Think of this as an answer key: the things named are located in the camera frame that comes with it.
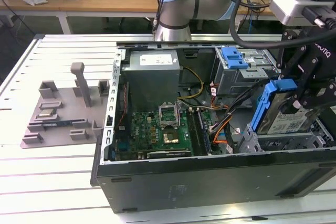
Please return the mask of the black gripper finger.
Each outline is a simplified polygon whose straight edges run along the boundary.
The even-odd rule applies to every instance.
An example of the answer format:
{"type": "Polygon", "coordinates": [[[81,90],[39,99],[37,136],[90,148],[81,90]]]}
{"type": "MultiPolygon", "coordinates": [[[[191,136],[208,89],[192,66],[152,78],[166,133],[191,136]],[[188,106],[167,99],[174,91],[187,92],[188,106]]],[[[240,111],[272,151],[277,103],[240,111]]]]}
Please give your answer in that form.
{"type": "Polygon", "coordinates": [[[328,78],[302,77],[304,93],[301,105],[305,109],[335,105],[335,76],[328,78]]]}
{"type": "Polygon", "coordinates": [[[279,50],[277,68],[281,70],[280,79],[292,79],[297,84],[291,97],[281,106],[282,109],[301,107],[300,99],[319,64],[317,56],[310,55],[310,51],[310,46],[280,48],[279,50]]]}

